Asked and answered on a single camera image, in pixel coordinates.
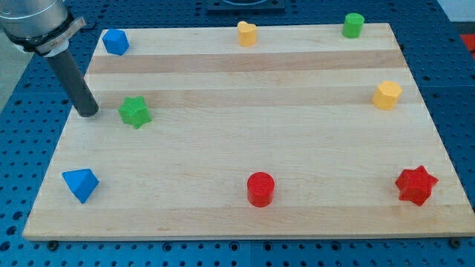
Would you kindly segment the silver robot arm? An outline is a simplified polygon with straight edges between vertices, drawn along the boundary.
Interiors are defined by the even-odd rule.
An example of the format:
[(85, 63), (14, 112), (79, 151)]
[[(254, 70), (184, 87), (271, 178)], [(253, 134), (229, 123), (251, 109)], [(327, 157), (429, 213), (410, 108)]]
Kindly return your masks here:
[(1, 28), (8, 39), (44, 57), (76, 112), (90, 117), (99, 106), (69, 50), (70, 38), (85, 25), (62, 0), (1, 0)]

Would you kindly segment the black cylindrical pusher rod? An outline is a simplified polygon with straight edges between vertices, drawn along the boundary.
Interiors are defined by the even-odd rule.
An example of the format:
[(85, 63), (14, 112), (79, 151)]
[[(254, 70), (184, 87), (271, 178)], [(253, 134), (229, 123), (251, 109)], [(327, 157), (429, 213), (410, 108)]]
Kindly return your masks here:
[(55, 56), (47, 57), (46, 61), (64, 88), (77, 113), (82, 117), (95, 115), (99, 110), (99, 106), (69, 49)]

